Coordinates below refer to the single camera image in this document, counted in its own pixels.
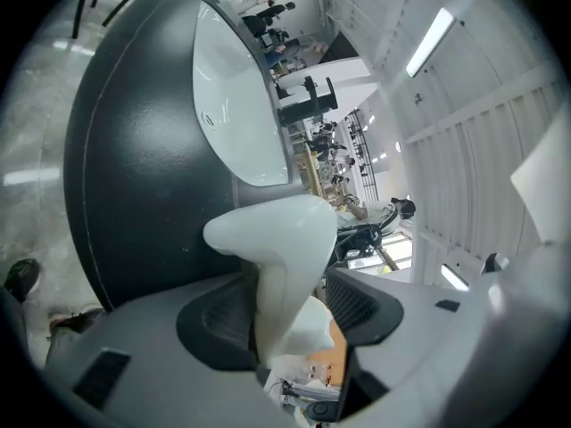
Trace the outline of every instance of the concrete floor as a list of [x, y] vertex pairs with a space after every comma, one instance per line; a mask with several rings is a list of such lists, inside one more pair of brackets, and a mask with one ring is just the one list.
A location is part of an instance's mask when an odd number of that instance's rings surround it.
[[87, 0], [78, 40], [70, 34], [78, 0], [62, 0], [15, 66], [0, 105], [0, 283], [18, 259], [42, 266], [39, 290], [24, 303], [33, 360], [49, 347], [48, 315], [78, 312], [97, 298], [70, 235], [62, 163], [68, 119], [89, 61], [105, 35], [101, 22], [120, 0]]

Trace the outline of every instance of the shoe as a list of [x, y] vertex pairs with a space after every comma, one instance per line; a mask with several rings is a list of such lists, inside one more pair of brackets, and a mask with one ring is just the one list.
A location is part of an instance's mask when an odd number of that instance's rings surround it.
[[105, 314], [101, 307], [94, 308], [94, 305], [83, 308], [77, 315], [55, 313], [49, 318], [50, 334], [54, 334], [57, 328], [69, 328], [70, 330], [82, 334], [93, 326], [95, 321]]
[[39, 263], [34, 259], [19, 260], [8, 271], [4, 288], [23, 303], [39, 287]]

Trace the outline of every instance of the black leather surface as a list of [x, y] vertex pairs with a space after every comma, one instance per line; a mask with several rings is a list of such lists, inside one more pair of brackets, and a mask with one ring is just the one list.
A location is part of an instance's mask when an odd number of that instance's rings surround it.
[[[70, 229], [107, 309], [237, 271], [237, 258], [203, 241], [204, 225], [236, 205], [302, 193], [299, 176], [266, 188], [235, 180], [233, 191], [207, 143], [192, 83], [201, 1], [136, 0], [98, 48], [73, 106], [64, 162]], [[245, 26], [237, 31], [251, 37]]]

